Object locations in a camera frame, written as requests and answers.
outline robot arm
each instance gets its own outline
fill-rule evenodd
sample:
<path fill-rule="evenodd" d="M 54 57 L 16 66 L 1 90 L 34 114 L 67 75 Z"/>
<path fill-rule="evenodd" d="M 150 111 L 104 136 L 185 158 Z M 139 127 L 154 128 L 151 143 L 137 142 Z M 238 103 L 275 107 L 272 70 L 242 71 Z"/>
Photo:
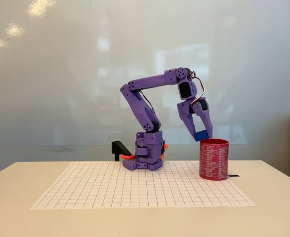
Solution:
<path fill-rule="evenodd" d="M 137 120 L 146 132 L 158 131 L 161 123 L 155 111 L 149 107 L 143 97 L 141 90 L 159 87 L 163 85 L 178 85 L 182 103 L 177 104 L 181 120 L 188 128 L 195 141 L 212 137 L 212 125 L 209 118 L 209 108 L 205 98 L 196 98 L 197 89 L 194 83 L 189 80 L 191 71 L 187 68 L 166 70 L 163 75 L 132 80 L 121 88 L 121 93 L 128 101 Z M 206 127 L 206 130 L 196 132 L 192 114 L 199 116 Z"/>

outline blue block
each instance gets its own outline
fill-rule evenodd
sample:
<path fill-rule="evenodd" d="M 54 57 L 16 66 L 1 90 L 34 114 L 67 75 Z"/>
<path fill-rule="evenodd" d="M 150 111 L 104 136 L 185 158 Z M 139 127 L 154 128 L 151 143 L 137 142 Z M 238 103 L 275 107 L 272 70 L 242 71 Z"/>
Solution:
<path fill-rule="evenodd" d="M 196 142 L 208 139 L 208 134 L 206 130 L 194 133 L 194 139 Z"/>

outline black wire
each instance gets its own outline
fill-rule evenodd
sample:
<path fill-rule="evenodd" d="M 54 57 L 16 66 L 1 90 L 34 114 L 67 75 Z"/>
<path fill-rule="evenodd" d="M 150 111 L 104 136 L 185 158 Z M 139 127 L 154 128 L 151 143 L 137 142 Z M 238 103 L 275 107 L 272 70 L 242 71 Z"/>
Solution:
<path fill-rule="evenodd" d="M 150 101 L 146 98 L 146 96 L 144 95 L 144 93 L 142 91 L 140 91 L 140 93 L 144 96 L 145 100 L 150 104 L 151 109 L 155 112 L 154 107 L 152 106 L 152 104 L 150 103 Z"/>
<path fill-rule="evenodd" d="M 200 80 L 198 77 L 192 77 L 192 78 L 189 78 L 189 80 L 193 80 L 194 78 Z"/>

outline orange part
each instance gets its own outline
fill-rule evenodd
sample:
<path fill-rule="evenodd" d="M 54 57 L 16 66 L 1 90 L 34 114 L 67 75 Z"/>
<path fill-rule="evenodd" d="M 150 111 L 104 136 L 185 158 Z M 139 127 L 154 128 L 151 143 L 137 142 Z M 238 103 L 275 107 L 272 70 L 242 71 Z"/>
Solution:
<path fill-rule="evenodd" d="M 121 158 L 122 159 L 135 159 L 135 155 L 131 155 L 131 156 L 124 156 L 124 155 L 121 155 Z"/>

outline black bracket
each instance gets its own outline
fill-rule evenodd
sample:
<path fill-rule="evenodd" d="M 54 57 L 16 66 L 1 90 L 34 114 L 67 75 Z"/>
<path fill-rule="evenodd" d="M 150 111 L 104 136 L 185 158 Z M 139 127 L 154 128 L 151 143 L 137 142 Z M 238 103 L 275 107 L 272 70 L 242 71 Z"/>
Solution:
<path fill-rule="evenodd" d="M 120 155 L 131 156 L 132 154 L 120 141 L 112 142 L 112 154 L 115 155 L 115 161 L 120 160 Z"/>
<path fill-rule="evenodd" d="M 165 141 L 163 141 L 163 144 L 162 144 L 162 146 L 161 146 L 161 155 L 163 154 L 163 153 L 165 153 Z"/>
<path fill-rule="evenodd" d="M 198 102 L 201 104 L 202 110 L 207 110 L 207 102 L 206 102 L 206 100 L 198 100 Z"/>

